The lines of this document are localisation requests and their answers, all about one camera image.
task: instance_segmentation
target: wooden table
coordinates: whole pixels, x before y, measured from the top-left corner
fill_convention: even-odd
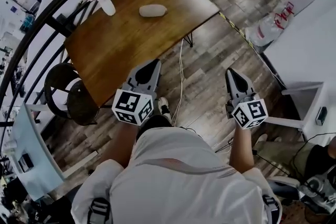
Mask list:
[[[81,79],[98,106],[135,66],[155,59],[219,12],[209,0],[112,0],[116,13],[91,15],[65,41]],[[139,8],[161,4],[167,14],[143,18]]]

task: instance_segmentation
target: white shirt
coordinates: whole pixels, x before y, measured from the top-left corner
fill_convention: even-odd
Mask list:
[[[240,174],[195,133],[164,127],[142,134],[126,169],[113,160],[97,166],[71,213],[87,224],[92,200],[103,197],[107,223],[261,224],[268,222],[262,194],[274,196],[260,170]]]

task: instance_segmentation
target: white box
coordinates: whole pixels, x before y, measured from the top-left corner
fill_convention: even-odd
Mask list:
[[[239,103],[232,116],[242,129],[259,126],[267,117],[267,108],[263,99]]]
[[[112,111],[122,122],[140,126],[154,110],[151,95],[118,89]]]

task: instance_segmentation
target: backpack strap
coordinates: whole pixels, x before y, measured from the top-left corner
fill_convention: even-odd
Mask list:
[[[265,210],[268,218],[268,224],[277,224],[279,223],[279,219],[281,218],[280,215],[280,208],[278,202],[269,195],[263,195],[262,199],[265,204]]]
[[[88,224],[105,224],[110,217],[110,210],[110,203],[106,199],[94,199],[88,213]]]

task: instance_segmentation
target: plastic bag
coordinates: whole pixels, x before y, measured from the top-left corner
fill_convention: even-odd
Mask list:
[[[292,7],[290,2],[286,6],[283,3],[278,4],[273,12],[245,28],[246,39],[259,47],[277,39],[292,18]]]

